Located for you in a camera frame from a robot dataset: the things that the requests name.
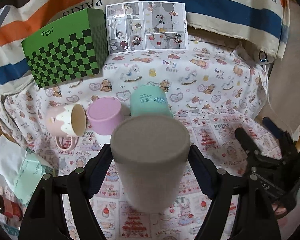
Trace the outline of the grey and white cup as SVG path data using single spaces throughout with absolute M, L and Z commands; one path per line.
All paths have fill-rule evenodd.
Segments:
M 169 116 L 141 115 L 117 126 L 110 148 L 129 204 L 145 213 L 173 204 L 190 146 L 187 128 Z

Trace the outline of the teal green cup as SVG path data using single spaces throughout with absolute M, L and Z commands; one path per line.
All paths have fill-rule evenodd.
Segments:
M 164 115 L 172 117 L 165 92 L 157 87 L 145 85 L 137 88 L 130 97 L 132 117 L 140 115 Z

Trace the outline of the pink and white cup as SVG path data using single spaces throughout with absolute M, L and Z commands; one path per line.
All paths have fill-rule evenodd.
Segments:
M 99 144 L 109 144 L 115 128 L 124 120 L 121 102 L 111 96 L 94 101 L 86 111 Z

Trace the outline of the red packet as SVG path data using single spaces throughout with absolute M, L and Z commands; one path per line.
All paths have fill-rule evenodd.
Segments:
M 0 213 L 16 221 L 21 221 L 23 218 L 20 206 L 2 195 L 0 195 Z

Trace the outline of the light green tissue pack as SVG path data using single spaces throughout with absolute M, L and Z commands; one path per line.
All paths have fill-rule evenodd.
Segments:
M 56 170 L 30 148 L 23 148 L 5 136 L 0 137 L 0 186 L 9 187 L 25 207 L 42 176 Z

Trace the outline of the baby bear patterned cloth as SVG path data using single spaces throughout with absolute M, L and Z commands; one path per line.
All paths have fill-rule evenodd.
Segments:
M 45 127 L 46 110 L 69 103 L 89 107 L 111 96 L 129 115 L 131 95 L 145 85 L 164 91 L 173 116 L 186 126 L 191 142 L 230 174 L 240 176 L 246 167 L 246 155 L 234 135 L 239 127 L 265 155 L 281 158 L 274 137 L 254 121 L 267 99 L 262 67 L 248 62 L 241 46 L 217 46 L 197 37 L 190 38 L 187 51 L 112 55 L 101 75 L 81 81 L 47 89 L 32 82 L 19 93 L 0 97 L 0 124 L 16 142 L 32 148 L 60 174 L 68 174 L 96 156 L 103 144 L 88 126 L 74 150 L 60 151 Z M 134 211 L 115 165 L 90 202 L 107 239 L 194 239 L 211 204 L 189 166 L 178 197 L 164 212 Z

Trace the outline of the pink drip-glaze mug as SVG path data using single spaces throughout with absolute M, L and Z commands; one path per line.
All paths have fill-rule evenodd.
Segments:
M 78 103 L 50 107 L 45 114 L 45 124 L 47 131 L 55 137 L 57 147 L 61 151 L 71 151 L 85 133 L 85 110 Z

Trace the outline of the striped Paris canvas fabric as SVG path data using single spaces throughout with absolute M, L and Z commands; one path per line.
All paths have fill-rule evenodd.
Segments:
M 56 20 L 82 9 L 139 0 L 0 0 L 9 11 L 0 25 L 0 95 L 23 90 L 33 78 L 21 41 Z M 288 0 L 150 0 L 185 4 L 188 25 L 239 38 L 282 58 L 288 38 Z

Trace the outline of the comic strip card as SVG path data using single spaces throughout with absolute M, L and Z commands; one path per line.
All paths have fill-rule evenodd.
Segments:
M 184 3 L 137 1 L 106 6 L 110 55 L 146 50 L 188 50 Z

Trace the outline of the green checkered box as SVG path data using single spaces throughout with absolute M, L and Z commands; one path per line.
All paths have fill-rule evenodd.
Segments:
M 39 88 L 96 75 L 109 55 L 104 12 L 74 12 L 42 27 L 21 45 Z

